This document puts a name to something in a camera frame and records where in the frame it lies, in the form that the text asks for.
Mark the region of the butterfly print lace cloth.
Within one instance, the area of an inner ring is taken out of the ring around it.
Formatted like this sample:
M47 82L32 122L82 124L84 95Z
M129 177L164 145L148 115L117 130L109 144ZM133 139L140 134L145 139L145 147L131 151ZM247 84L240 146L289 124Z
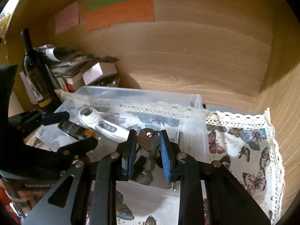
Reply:
M203 107L209 162L224 163L269 217L280 220L284 168L270 112L242 115Z

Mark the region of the white paper note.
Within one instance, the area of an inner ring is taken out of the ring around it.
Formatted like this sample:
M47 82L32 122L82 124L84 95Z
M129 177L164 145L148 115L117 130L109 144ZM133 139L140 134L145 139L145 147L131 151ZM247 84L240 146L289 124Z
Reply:
M28 98L29 98L30 102L31 102L33 105L37 105L38 103L37 103L37 101L36 101L36 98L35 98L35 96L34 96L32 90L31 90L31 88L30 88L30 86L29 86L29 83L28 83L28 81L27 81L27 79L26 79L26 76L25 76L25 74L24 74L23 71L20 72L20 77L22 78L22 81L23 81L23 83L24 83L24 87L25 87L25 89L26 89L26 92L27 92L27 95L28 95Z

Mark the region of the orange sticky note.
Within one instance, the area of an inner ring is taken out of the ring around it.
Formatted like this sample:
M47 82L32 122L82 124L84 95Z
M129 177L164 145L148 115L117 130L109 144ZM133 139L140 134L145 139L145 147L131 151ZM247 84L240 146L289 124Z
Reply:
M154 20L154 0L128 0L86 13L86 27L89 31L114 24Z

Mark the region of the pink sticky note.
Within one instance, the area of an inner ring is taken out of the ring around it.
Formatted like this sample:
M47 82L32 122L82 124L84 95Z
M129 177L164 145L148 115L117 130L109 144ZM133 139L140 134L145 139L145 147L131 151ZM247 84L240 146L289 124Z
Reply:
M79 8L78 3L75 2L63 10L58 12L55 16L55 33L64 32L79 24Z

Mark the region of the stack of books and papers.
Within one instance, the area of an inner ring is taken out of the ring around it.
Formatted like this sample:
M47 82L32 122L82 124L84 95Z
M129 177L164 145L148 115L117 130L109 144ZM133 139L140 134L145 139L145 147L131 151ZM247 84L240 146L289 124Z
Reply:
M98 62L112 62L116 66L119 61L116 57L96 57L93 54L86 54L68 47L56 47L46 44L35 47L34 50L43 54L46 59L46 69L55 90L74 93L85 85L82 74ZM116 85L112 75L103 78L91 85Z

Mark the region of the white handheld magnifier device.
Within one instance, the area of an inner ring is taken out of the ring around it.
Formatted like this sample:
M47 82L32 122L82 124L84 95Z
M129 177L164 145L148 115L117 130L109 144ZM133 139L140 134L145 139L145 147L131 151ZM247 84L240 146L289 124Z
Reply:
M129 130L105 120L93 107L83 107L78 111L77 117L86 127L92 128L117 143L126 141L129 136Z

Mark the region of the black gold lighter tube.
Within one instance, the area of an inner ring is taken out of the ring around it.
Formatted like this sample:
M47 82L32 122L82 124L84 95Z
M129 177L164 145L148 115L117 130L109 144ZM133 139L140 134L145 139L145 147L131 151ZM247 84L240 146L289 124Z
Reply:
M58 128L64 133L66 133L67 135L69 135L70 137L78 141L96 136L96 133L94 131L84 128L69 120L61 121L58 124Z

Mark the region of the clear plastic storage box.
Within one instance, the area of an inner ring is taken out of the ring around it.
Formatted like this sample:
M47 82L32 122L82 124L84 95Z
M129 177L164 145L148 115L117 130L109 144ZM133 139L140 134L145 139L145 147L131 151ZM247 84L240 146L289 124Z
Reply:
M179 146L181 151L198 161L209 162L206 124L200 95L99 86L83 86L73 94L65 91L60 91L59 94L64 102L55 113L68 111L69 121L84 128L88 127L79 121L77 113L83 107L93 107L105 120L127 130L133 129L137 134L143 128L166 130L170 141L175 142L176 132L181 131L184 134L183 143ZM76 141L60 130L58 124L42 125L36 136L54 152ZM96 138L98 147L88 153L92 162L99 161L117 146L117 142L97 131ZM150 186L169 188L169 182L158 164L152 174L154 179Z

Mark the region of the silver keys bunch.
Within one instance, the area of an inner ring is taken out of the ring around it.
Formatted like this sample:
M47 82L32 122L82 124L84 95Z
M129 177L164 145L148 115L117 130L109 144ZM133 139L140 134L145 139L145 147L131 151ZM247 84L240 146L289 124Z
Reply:
M137 151L136 151L136 157L135 162L136 163L142 154L145 151L152 151L157 149L159 145L159 131L153 130L151 128L143 128L140 130L137 138Z

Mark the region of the dark wine bottle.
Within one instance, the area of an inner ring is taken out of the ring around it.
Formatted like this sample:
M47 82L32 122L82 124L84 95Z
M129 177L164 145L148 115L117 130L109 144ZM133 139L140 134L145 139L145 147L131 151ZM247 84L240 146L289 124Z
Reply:
M23 72L39 107L47 113L53 113L61 101L54 91L54 86L46 69L46 59L42 53L34 50L29 29L21 32L24 45Z

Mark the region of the black usb-c dongle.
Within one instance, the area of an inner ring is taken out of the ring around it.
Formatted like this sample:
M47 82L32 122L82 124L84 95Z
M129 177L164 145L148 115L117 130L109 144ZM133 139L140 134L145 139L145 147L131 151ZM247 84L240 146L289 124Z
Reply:
M132 175L132 181L142 185L150 185L153 182L153 174L157 161L161 157L161 153L158 149L151 150L150 152L140 155L134 164L134 172Z

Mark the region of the small pink white box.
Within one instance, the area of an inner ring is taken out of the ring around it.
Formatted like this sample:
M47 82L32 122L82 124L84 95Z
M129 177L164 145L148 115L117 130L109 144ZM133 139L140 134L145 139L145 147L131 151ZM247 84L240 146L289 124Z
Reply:
M112 62L98 62L82 74L85 85L91 85L103 78L117 74L116 66Z

